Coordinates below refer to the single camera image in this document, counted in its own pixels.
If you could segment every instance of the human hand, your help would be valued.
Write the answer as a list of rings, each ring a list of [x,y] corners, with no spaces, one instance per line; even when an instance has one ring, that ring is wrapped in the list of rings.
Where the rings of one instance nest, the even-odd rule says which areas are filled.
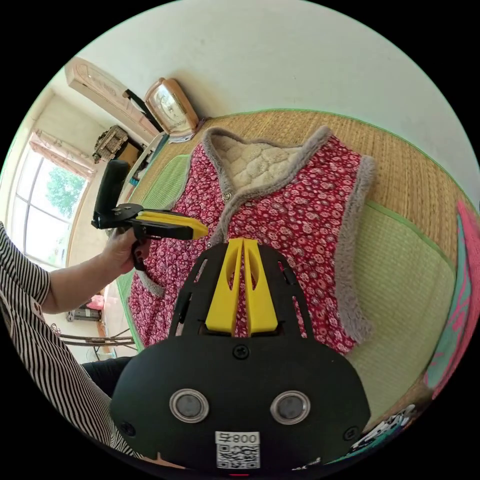
[[[115,271],[117,277],[130,272],[134,267],[132,246],[136,241],[133,228],[129,228],[126,232],[116,229],[108,239],[101,257],[105,267]],[[145,240],[135,250],[135,255],[139,260],[145,260],[149,256],[150,243],[150,240]]]

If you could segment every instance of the window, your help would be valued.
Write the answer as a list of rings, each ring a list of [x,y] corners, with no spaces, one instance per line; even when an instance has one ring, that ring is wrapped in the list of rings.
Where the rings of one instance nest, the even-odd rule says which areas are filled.
[[[47,271],[66,266],[72,222],[87,181],[29,149],[13,197],[10,236]]]

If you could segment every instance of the qr code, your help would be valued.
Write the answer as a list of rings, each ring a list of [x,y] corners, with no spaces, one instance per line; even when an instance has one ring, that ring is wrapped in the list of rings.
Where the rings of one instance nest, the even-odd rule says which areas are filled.
[[[217,445],[219,469],[259,469],[260,445]]]

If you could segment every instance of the clock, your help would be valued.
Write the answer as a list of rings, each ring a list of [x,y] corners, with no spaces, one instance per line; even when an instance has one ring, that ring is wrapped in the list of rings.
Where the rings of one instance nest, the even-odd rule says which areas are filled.
[[[171,137],[186,137],[196,132],[199,118],[173,78],[160,78],[148,89],[144,101]]]

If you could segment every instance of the white wall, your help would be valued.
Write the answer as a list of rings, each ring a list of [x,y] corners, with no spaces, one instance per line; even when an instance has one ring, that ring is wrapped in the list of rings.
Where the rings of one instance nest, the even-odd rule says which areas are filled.
[[[85,199],[78,213],[78,221],[70,238],[71,249],[68,267],[78,265],[100,254],[104,249],[108,237],[105,230],[98,230],[92,226],[94,207],[97,201],[100,183],[107,164],[101,161],[97,166],[95,177],[85,194]]]
[[[94,153],[95,143],[106,130],[95,119],[58,95],[48,102],[35,127],[88,155]]]
[[[174,77],[204,116],[293,108],[372,123],[435,159],[478,208],[480,170],[444,96],[388,40],[328,8],[180,0],[125,21],[78,55],[140,96]]]
[[[51,79],[48,86],[57,96],[63,98],[69,104],[75,106],[77,109],[81,110],[102,125],[104,130],[108,130],[110,127],[118,125],[128,133],[131,139],[135,140],[140,145],[144,143],[139,135],[130,130],[122,122],[118,121],[113,115],[110,115],[110,113],[103,110],[103,108],[99,107],[86,96],[83,96],[78,91],[70,88],[67,84],[65,70],[63,68]]]

